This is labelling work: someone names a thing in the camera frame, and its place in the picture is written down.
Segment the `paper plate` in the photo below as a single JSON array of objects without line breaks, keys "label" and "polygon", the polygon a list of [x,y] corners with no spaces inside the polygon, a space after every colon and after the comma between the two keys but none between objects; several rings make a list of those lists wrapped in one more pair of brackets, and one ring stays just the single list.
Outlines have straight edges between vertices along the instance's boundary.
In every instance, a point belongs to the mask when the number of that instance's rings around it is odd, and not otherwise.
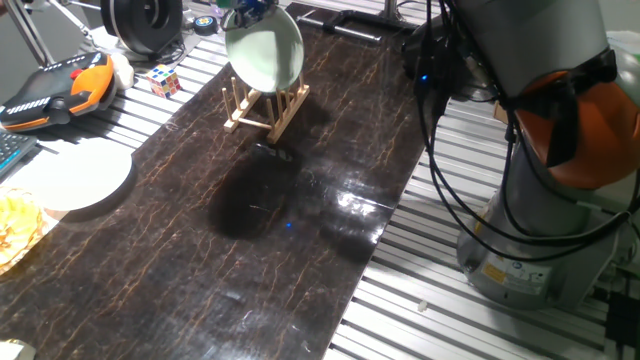
[{"label": "paper plate", "polygon": [[118,190],[133,161],[121,147],[97,141],[81,143],[37,165],[25,167],[9,184],[31,192],[47,209],[73,211],[97,204]]},{"label": "paper plate", "polygon": [[[225,27],[234,27],[235,16],[227,18]],[[227,31],[225,43],[233,70],[258,91],[288,89],[302,71],[302,35],[295,20],[281,8],[248,29]]]}]

